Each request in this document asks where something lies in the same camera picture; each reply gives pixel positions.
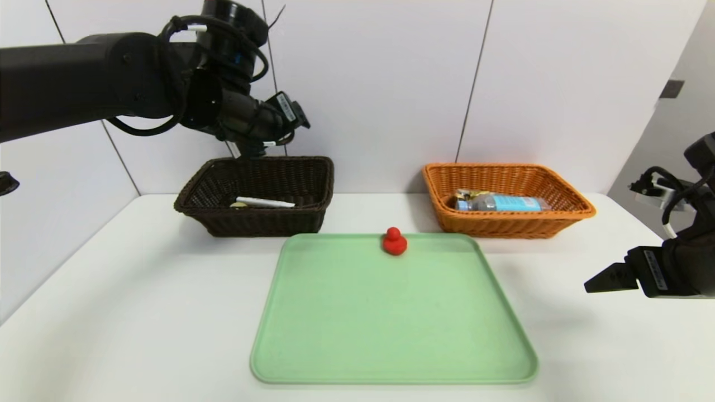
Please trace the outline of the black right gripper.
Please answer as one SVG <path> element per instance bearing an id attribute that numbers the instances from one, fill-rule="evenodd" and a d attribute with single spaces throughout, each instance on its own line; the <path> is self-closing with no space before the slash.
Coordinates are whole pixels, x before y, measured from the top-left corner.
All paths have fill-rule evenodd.
<path id="1" fill-rule="evenodd" d="M 649 298 L 714 298 L 713 245 L 669 239 L 640 246 L 583 284 L 589 294 L 638 290 Z"/>

